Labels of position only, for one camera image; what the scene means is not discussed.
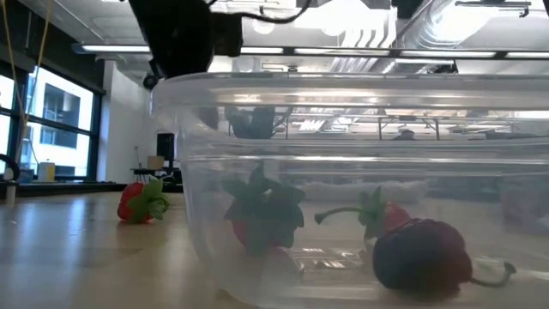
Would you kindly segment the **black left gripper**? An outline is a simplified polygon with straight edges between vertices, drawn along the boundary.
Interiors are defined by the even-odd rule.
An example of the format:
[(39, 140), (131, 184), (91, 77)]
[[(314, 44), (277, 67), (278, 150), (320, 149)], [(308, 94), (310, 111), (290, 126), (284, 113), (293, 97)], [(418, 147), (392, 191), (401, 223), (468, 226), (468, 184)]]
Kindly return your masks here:
[[(212, 14), (204, 0), (128, 0), (142, 36), (164, 77), (208, 70), (214, 56)], [(199, 119), (219, 129), (216, 107), (200, 107)]]

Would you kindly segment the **red strawberry dark green leaves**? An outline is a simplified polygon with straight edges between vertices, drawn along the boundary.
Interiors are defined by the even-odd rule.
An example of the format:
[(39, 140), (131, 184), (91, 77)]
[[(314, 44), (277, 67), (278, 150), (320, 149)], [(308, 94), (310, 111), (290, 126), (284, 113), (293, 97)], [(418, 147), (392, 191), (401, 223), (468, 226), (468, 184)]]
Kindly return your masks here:
[(232, 196), (224, 219), (247, 254), (261, 256), (271, 248), (293, 246), (295, 231), (305, 226), (302, 190), (267, 178), (263, 164), (246, 182), (225, 179), (222, 188)]

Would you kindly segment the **red strawberry big green leaves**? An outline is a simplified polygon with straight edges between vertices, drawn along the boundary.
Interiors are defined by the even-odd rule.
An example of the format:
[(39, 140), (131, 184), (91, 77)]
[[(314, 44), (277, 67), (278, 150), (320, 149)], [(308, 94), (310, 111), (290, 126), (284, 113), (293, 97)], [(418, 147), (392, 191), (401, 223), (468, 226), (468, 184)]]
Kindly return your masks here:
[(164, 182), (151, 176), (147, 183), (135, 182), (127, 185), (120, 198), (118, 218), (134, 224), (151, 220), (162, 221), (171, 202), (163, 193)]

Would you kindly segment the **clear plastic tupperware container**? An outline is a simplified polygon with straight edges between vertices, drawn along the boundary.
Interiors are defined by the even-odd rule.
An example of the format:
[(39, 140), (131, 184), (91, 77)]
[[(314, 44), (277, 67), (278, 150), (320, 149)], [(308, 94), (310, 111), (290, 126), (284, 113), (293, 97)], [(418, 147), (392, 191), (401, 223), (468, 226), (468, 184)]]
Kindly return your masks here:
[[(249, 114), (273, 107), (274, 135), (235, 137), (228, 106)], [(200, 107), (218, 109), (218, 130), (199, 119)], [(549, 76), (197, 74), (160, 82), (151, 112), (175, 135), (196, 254), (236, 300), (274, 309), (549, 309), (549, 235), (507, 228), (499, 196), (504, 178), (549, 177)], [(415, 140), (394, 141), (403, 130)], [(224, 219), (232, 196), (222, 181), (246, 182), (259, 164), (267, 178), (296, 188), (425, 181), (417, 203), (392, 203), (412, 219), (456, 228), (474, 277), (496, 281), (505, 262), (516, 273), (501, 288), (387, 289), (372, 268), (378, 239), (364, 241), (356, 213), (314, 221), (358, 198), (305, 195), (293, 246), (251, 256)]]

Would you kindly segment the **pale red stemmed strawberry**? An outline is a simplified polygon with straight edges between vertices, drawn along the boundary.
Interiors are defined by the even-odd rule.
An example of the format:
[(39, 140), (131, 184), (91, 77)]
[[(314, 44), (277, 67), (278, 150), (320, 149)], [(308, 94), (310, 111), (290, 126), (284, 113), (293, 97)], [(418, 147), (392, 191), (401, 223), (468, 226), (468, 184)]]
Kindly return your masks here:
[(386, 233), (397, 229), (412, 220), (411, 215), (402, 207), (382, 197), (382, 186), (372, 193), (361, 191), (358, 206), (339, 207), (314, 214), (314, 221), (320, 225), (331, 215), (356, 213), (359, 224), (365, 228), (364, 241), (379, 239)]

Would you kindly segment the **dark purple toy cherry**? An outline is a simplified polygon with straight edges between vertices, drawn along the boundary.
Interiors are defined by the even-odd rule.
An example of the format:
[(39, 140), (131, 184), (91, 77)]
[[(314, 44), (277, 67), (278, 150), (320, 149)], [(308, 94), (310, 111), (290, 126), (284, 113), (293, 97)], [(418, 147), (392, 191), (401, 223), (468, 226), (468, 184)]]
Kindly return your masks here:
[(432, 219), (412, 219), (379, 238), (372, 268), (385, 288), (410, 293), (454, 292), (468, 282), (501, 288), (516, 273), (515, 265), (505, 262), (504, 273), (496, 281), (474, 277), (462, 234), (450, 224)]

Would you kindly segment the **black background desk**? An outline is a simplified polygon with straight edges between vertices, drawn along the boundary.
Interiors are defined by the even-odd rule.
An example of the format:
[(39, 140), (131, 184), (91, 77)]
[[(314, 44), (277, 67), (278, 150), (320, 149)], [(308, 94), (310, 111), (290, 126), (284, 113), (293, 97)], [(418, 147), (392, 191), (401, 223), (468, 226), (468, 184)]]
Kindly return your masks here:
[(131, 171), (137, 182), (147, 183), (152, 177), (161, 179), (163, 181), (164, 193), (183, 193), (184, 186), (182, 180), (181, 170), (178, 168), (168, 169), (163, 168), (160, 170), (147, 169), (147, 168), (132, 168)]

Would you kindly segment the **round ceiling lamp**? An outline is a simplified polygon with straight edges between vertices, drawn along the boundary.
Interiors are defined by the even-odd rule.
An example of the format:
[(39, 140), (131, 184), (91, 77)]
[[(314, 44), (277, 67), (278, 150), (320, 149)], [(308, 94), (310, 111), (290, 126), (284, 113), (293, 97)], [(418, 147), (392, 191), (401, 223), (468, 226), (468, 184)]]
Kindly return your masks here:
[(254, 20), (252, 22), (252, 27), (256, 33), (261, 35), (267, 35), (274, 31), (275, 25), (266, 21)]

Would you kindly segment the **large black-framed window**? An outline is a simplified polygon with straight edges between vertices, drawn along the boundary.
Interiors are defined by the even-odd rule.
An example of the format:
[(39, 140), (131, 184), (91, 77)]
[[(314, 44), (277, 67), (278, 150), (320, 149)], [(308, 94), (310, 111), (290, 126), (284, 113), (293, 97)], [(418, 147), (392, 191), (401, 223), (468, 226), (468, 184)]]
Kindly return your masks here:
[(56, 179), (94, 179), (100, 96), (44, 68), (0, 66), (0, 154), (19, 155), (24, 173), (45, 164)]

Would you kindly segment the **white canister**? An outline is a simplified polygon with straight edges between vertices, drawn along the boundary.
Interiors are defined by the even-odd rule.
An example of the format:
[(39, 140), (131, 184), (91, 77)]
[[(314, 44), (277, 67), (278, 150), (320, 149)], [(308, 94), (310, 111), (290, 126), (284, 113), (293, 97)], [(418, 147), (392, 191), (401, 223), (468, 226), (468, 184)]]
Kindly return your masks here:
[(43, 161), (38, 164), (38, 181), (39, 182), (54, 182), (55, 181), (55, 169), (54, 162)]

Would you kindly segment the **black ceiling track fixture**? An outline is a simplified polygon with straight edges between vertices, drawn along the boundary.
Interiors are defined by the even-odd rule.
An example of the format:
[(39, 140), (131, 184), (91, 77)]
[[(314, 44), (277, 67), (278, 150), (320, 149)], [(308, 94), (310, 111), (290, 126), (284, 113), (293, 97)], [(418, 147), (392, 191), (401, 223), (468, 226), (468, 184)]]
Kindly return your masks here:
[(498, 9), (521, 9), (520, 18), (529, 15), (529, 9), (532, 6), (530, 1), (515, 0), (456, 0), (455, 6), (479, 7), (479, 8), (498, 8)]

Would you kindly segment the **silver air duct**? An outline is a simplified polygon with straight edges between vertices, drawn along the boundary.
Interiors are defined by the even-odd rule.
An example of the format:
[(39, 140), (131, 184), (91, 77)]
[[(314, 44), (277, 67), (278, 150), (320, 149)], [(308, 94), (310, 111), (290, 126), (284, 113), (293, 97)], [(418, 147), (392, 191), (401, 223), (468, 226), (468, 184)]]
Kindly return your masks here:
[[(458, 0), (433, 0), (418, 13), (412, 25), (400, 28), (389, 44), (378, 47), (402, 49), (479, 49), (533, 50), (549, 52), (549, 15), (542, 0), (529, 1), (530, 13), (519, 17), (518, 8), (466, 7), (455, 5)], [(392, 59), (336, 58), (331, 71), (419, 73), (434, 64), (391, 64)], [(480, 61), (456, 60), (459, 73), (469, 75), (549, 75), (549, 60), (540, 61)]]

